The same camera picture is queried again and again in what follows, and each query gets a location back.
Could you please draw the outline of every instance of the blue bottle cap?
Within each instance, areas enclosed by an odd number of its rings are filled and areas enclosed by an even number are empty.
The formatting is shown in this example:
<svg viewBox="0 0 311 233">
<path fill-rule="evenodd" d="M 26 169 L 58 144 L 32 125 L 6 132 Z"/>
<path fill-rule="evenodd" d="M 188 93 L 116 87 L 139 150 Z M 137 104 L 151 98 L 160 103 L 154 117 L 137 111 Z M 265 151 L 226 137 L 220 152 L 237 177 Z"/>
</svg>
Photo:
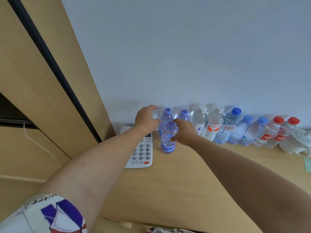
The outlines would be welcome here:
<svg viewBox="0 0 311 233">
<path fill-rule="evenodd" d="M 164 114 L 165 115 L 170 115 L 170 114 L 172 114 L 172 110 L 170 108 L 165 108 L 164 109 Z"/>
<path fill-rule="evenodd" d="M 242 113 L 242 110 L 240 108 L 237 108 L 237 107 L 234 107 L 232 110 L 231 110 L 231 114 L 235 117 L 239 117 L 240 114 Z"/>
<path fill-rule="evenodd" d="M 242 119 L 242 122 L 247 124 L 250 124 L 252 121 L 254 121 L 254 119 L 251 115 L 245 115 Z"/>
<path fill-rule="evenodd" d="M 169 121 L 166 125 L 166 129 L 172 131 L 175 129 L 175 123 L 173 121 Z"/>
<path fill-rule="evenodd" d="M 259 123 L 260 125 L 266 125 L 269 122 L 269 119 L 267 119 L 264 116 L 261 116 L 257 119 L 257 123 Z"/>
<path fill-rule="evenodd" d="M 180 115 L 182 117 L 187 117 L 189 115 L 189 111 L 188 110 L 181 110 Z"/>
</svg>

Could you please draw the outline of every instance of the patterned sleeve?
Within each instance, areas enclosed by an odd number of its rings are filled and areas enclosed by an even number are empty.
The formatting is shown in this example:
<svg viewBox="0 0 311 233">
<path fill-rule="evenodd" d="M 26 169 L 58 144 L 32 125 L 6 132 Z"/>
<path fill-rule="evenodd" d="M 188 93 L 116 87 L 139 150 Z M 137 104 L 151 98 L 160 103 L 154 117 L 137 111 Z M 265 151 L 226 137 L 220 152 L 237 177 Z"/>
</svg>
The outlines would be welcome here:
<svg viewBox="0 0 311 233">
<path fill-rule="evenodd" d="M 36 196 L 0 224 L 0 233 L 87 233 L 86 223 L 68 200 Z"/>
</svg>

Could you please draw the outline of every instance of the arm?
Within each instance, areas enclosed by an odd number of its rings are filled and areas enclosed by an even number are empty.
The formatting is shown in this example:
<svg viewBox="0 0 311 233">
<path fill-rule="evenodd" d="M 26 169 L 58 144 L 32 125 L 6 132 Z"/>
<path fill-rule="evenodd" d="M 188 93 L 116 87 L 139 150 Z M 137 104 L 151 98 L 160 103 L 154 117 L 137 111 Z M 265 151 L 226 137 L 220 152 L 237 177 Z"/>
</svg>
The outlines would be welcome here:
<svg viewBox="0 0 311 233">
<path fill-rule="evenodd" d="M 69 200 L 91 230 L 108 193 L 120 177 L 131 153 L 144 136 L 153 132 L 159 119 L 151 112 L 155 105 L 142 108 L 135 126 L 99 143 L 60 168 L 36 194 L 56 194 Z"/>
<path fill-rule="evenodd" d="M 310 232 L 311 196 L 264 166 L 197 135 L 190 122 L 174 120 L 171 138 L 191 147 L 239 207 L 264 232 Z"/>
</svg>

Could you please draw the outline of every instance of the bottle with red cap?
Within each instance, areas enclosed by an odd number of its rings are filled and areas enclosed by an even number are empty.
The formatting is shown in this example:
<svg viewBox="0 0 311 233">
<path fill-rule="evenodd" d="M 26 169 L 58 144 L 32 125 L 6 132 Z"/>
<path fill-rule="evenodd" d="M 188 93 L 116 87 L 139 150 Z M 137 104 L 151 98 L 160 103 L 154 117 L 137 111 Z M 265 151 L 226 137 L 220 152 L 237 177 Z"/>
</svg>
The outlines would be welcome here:
<svg viewBox="0 0 311 233">
<path fill-rule="evenodd" d="M 260 147 L 264 145 L 270 138 L 280 130 L 281 124 L 284 123 L 284 119 L 280 116 L 274 117 L 273 120 L 269 121 L 262 129 L 261 133 L 256 137 L 253 146 Z"/>
<path fill-rule="evenodd" d="M 287 138 L 294 131 L 298 123 L 300 123 L 300 120 L 298 118 L 290 117 L 285 123 L 281 125 L 277 135 L 268 140 L 265 145 L 270 148 L 275 147 L 276 145 L 278 145 L 278 143 Z"/>
</svg>

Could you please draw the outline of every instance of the person's right arm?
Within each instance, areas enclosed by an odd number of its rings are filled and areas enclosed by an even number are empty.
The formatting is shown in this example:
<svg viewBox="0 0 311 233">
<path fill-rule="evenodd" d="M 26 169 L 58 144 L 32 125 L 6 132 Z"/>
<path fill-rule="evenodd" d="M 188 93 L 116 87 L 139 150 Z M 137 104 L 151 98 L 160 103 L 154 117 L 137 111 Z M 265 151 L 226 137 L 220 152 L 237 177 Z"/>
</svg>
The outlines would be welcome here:
<svg viewBox="0 0 311 233">
<path fill-rule="evenodd" d="M 191 122 L 174 120 L 171 138 L 191 147 L 239 207 L 264 232 L 311 232 L 311 195 L 268 168 L 197 135 Z"/>
</svg>

